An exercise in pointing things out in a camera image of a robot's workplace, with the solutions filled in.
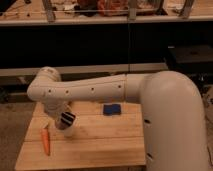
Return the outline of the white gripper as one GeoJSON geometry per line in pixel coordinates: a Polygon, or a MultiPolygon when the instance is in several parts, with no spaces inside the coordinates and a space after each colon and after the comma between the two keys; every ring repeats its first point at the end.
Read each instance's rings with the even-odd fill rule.
{"type": "Polygon", "coordinates": [[[66,102],[51,102],[44,103],[44,112],[52,118],[58,118],[61,115],[61,122],[67,126],[71,126],[76,116],[69,111],[68,104],[66,102]]]}

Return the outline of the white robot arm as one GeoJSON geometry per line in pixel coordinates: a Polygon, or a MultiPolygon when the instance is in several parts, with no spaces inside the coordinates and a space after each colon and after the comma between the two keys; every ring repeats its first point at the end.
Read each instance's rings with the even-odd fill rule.
{"type": "Polygon", "coordinates": [[[129,102],[141,106],[147,171],[209,171],[205,110],[195,83],[176,71],[62,81],[41,68],[28,97],[58,119],[69,101],[129,102]]]}

